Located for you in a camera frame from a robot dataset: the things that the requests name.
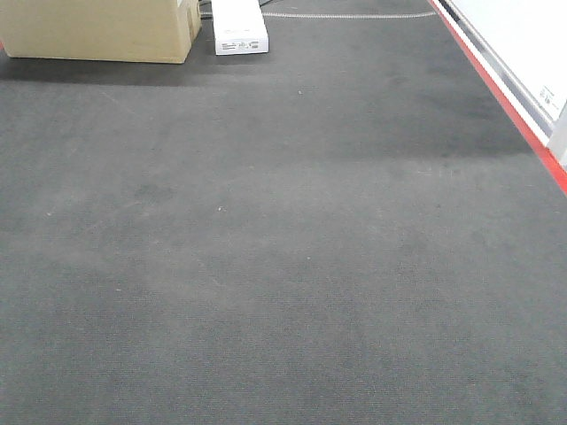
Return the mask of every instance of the gray carpet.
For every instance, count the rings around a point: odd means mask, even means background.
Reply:
[[[566,423],[567,201],[441,20],[267,25],[0,53],[0,422]]]

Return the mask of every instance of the white cable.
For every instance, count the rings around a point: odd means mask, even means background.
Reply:
[[[202,12],[202,16],[213,16],[211,12]],[[437,15],[436,12],[422,12],[422,13],[406,13],[395,15],[375,15],[375,14],[309,14],[309,13],[280,13],[280,12],[263,12],[267,18],[295,18],[295,19],[417,19],[426,18],[428,16]]]

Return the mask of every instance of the white wall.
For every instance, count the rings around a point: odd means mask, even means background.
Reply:
[[[451,0],[551,120],[567,103],[567,0]]]
[[[548,148],[555,155],[559,164],[567,169],[567,107],[556,122]]]

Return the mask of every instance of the red edge trim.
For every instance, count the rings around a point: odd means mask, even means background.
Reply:
[[[446,27],[451,32],[451,35],[458,42],[462,51],[467,56],[467,58],[474,66],[474,68],[477,70],[477,73],[483,79],[486,86],[488,86],[490,91],[493,93],[494,97],[496,97],[498,103],[508,114],[512,122],[516,125],[517,129],[522,134],[526,142],[528,142],[528,144],[532,147],[535,154],[540,158],[541,163],[548,169],[549,173],[555,179],[555,181],[557,182],[563,193],[567,195],[567,171],[563,169],[563,167],[559,164],[559,162],[551,153],[551,151],[548,148],[546,148],[543,144],[541,144],[540,139],[526,124],[526,122],[516,111],[514,106],[512,106],[512,103],[504,96],[502,90],[500,90],[500,88],[498,87],[496,82],[494,82],[490,74],[485,70],[485,68],[480,64],[480,62],[478,62],[478,59],[475,58],[475,55],[470,51],[470,49],[467,47],[463,39],[454,30],[449,20],[441,13],[439,7],[435,3],[433,3],[432,0],[429,0],[429,2],[433,7],[433,9],[437,11],[438,15],[441,17]]]

